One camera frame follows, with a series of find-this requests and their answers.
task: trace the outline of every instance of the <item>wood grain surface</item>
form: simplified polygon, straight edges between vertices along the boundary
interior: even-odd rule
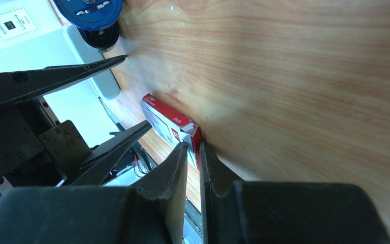
[[[54,3],[53,0],[48,1],[50,3],[50,6],[53,8],[54,12],[56,13],[56,16],[59,18],[60,23],[62,24],[63,27],[69,26],[71,23],[65,19],[65,17],[59,12],[57,9],[56,4]]]
[[[110,102],[126,126],[154,93],[244,179],[356,184],[390,232],[390,0],[128,0],[119,23],[104,56],[129,54]]]

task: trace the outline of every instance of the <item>red and white box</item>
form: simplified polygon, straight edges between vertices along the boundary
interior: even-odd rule
[[[190,118],[170,107],[152,94],[147,94],[140,102],[144,116],[153,126],[156,134],[175,147],[179,142],[188,144],[187,161],[200,169],[201,130]]]

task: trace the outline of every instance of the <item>black metal plate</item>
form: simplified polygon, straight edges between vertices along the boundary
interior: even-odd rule
[[[51,159],[67,177],[77,172],[80,164],[92,152],[70,120],[39,135],[39,138]]]
[[[0,178],[43,150],[16,107],[1,107]]]

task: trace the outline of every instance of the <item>cable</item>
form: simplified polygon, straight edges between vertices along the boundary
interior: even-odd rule
[[[134,155],[134,161],[135,161],[135,163],[136,163],[137,166],[138,166],[138,170],[139,170],[142,174],[147,174],[146,172],[144,172],[143,170],[141,170],[140,161],[138,161],[137,155]]]
[[[135,163],[132,163],[132,165],[134,166],[134,167],[133,167],[133,169],[134,169],[134,174],[135,174],[138,178],[141,178],[142,176],[139,176],[139,175],[137,174],[137,171],[135,170]]]

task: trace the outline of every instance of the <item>bolt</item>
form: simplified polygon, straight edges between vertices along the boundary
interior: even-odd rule
[[[29,128],[27,126],[22,126],[21,130],[25,133],[25,134],[29,134]]]

